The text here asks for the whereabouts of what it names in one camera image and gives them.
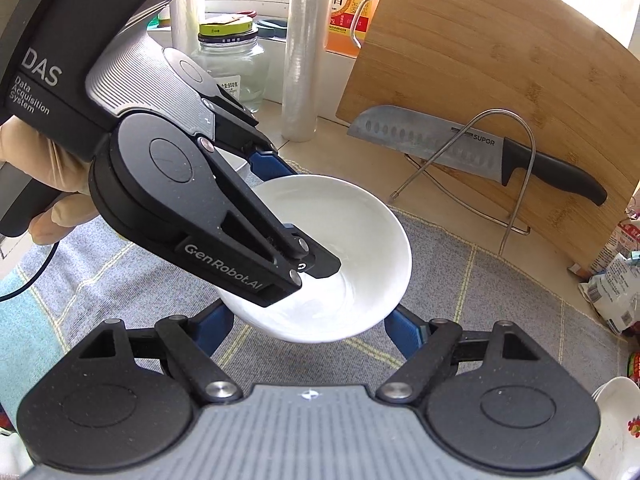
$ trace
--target wooden cutting board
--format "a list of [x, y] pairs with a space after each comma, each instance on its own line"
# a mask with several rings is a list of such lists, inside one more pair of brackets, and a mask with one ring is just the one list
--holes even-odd
[[[379, 104], [461, 124], [497, 107], [523, 117], [539, 151], [583, 168], [609, 194], [597, 207], [529, 181], [519, 218], [583, 267], [640, 179], [640, 62], [560, 0], [381, 0], [337, 117], [351, 122]], [[475, 127], [529, 145], [508, 118]], [[503, 187], [445, 170], [507, 210], [525, 173]]]

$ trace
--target jar label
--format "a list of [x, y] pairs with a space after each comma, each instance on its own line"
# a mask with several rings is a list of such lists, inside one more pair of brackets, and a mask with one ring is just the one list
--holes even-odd
[[235, 99], [240, 100], [240, 76], [230, 75], [227, 77], [217, 77], [216, 82], [229, 92]]

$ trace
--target finger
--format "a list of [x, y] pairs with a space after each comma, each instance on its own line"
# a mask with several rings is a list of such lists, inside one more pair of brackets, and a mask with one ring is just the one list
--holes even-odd
[[0, 160], [48, 186], [89, 194], [90, 164], [60, 148], [17, 117], [0, 126]]
[[98, 216], [91, 197], [83, 194], [65, 196], [51, 208], [51, 221], [60, 227], [75, 227]]
[[73, 227], [62, 227], [51, 221], [51, 209], [36, 216], [29, 224], [29, 234], [36, 245], [51, 245], [67, 236]]

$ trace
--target knife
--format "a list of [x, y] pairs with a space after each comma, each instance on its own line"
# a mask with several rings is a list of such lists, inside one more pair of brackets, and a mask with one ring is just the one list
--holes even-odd
[[[463, 124], [406, 108], [380, 105], [357, 116], [347, 134], [428, 159], [463, 127]], [[470, 128], [436, 163], [506, 186], [516, 168], [528, 168], [530, 157], [529, 146]], [[546, 153], [536, 152], [532, 174], [550, 186], [581, 195], [598, 206], [607, 199], [607, 191], [589, 173]]]

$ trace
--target gloved hand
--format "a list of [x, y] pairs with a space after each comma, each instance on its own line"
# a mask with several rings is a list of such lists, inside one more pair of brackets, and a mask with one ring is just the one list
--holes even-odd
[[98, 216], [89, 196], [89, 166], [34, 128], [12, 117], [0, 126], [0, 160], [60, 191], [75, 193], [36, 216], [29, 225], [35, 244], [49, 245]]

